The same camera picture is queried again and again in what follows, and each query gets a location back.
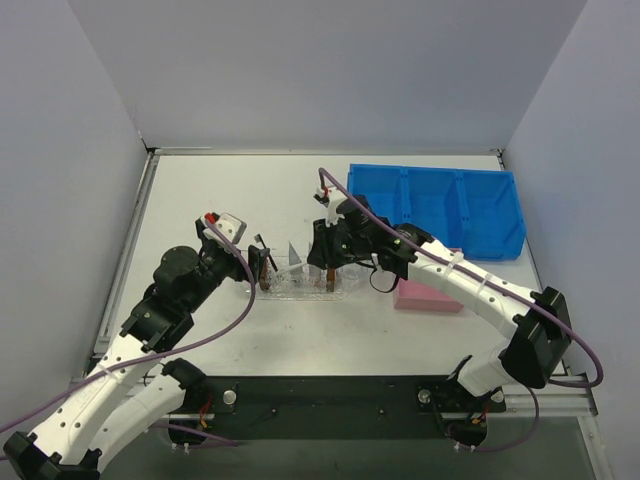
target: pink sponge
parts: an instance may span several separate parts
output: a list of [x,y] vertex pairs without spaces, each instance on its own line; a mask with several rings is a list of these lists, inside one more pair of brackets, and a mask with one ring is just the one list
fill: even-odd
[[400,279],[393,291],[393,307],[401,310],[427,310],[457,313],[464,305],[435,288]]

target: blue storage bin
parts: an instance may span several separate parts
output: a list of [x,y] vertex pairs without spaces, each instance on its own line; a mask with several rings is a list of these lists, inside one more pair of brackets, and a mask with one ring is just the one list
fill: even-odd
[[407,222],[401,170],[386,165],[351,165],[347,188],[354,195],[365,195],[376,215],[387,217],[392,225]]
[[511,172],[462,170],[460,174],[469,219],[462,251],[487,260],[517,258],[526,228]]
[[353,164],[347,185],[392,225],[413,223],[470,259],[512,260],[522,251],[511,172]]
[[462,247],[460,191],[454,170],[407,168],[409,223],[419,226],[450,248]]

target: white table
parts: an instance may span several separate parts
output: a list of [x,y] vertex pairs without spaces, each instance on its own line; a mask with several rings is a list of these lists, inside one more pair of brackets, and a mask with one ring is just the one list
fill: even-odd
[[[286,256],[288,241],[308,245],[311,223],[325,215],[312,198],[318,167],[346,185],[350,163],[501,168],[494,156],[160,156],[111,334],[140,300],[166,250],[198,249],[194,221],[204,212],[229,212],[246,221],[242,248],[261,233],[274,255]],[[516,261],[481,265],[511,282],[540,288],[526,246]],[[194,314],[195,326],[180,345],[223,328],[247,300],[240,285],[226,280]],[[500,339],[468,310],[398,311],[391,294],[367,286],[337,301],[257,300],[234,331],[183,358],[211,375],[442,375]]]

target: white wall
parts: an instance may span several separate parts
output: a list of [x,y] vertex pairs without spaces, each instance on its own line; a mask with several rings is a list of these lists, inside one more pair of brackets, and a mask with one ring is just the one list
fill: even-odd
[[620,479],[640,471],[639,46],[639,2],[589,0],[506,149],[542,280],[604,363],[594,393]]
[[88,355],[145,156],[67,2],[2,2],[0,423]]
[[70,0],[150,146],[503,147],[585,0]]

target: transparent plastic tray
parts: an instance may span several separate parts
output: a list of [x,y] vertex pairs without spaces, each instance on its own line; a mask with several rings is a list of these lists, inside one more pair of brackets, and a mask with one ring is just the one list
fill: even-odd
[[[288,258],[273,257],[279,269],[289,268]],[[342,300],[361,288],[366,270],[358,265],[346,265],[335,270],[333,285],[327,281],[327,271],[303,265],[292,272],[276,273],[268,264],[266,277],[257,285],[258,300]]]

